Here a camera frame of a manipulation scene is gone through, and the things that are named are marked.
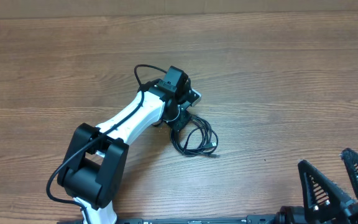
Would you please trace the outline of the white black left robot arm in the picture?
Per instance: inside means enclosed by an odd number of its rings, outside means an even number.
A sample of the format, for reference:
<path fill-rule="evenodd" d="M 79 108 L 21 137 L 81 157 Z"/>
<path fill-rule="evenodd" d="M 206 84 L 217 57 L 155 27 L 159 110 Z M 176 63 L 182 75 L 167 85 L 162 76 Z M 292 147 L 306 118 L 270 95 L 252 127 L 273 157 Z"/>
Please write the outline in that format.
<path fill-rule="evenodd" d="M 188 75 L 171 66 L 162 79 L 141 83 L 135 98 L 111 119 L 73 133 L 57 182 L 80 207 L 82 223 L 115 223 L 112 201 L 121 184 L 129 146 L 151 125 L 161 121 L 174 133 L 189 122 L 189 106 L 201 95 Z"/>

